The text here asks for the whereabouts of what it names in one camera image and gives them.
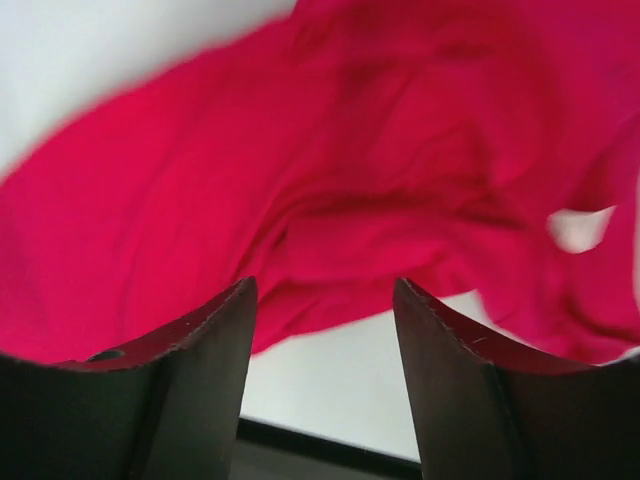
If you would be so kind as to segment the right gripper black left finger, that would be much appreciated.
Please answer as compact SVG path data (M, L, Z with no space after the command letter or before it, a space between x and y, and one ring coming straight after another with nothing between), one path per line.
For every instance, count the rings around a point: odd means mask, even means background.
M225 479L256 324L247 278L84 362L1 359L5 479Z

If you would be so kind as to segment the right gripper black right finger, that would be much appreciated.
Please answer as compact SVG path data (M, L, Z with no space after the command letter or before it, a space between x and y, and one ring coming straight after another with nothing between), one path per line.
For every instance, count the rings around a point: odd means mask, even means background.
M406 279L393 311L424 478L638 477L637 357L547 354Z

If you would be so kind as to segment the crimson red t-shirt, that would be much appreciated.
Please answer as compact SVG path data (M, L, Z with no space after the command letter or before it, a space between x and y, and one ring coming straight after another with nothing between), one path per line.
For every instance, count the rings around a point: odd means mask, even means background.
M301 1L114 96L1 186L1 348L84 359L259 287L262 351L476 291L585 363L639 343L639 5Z

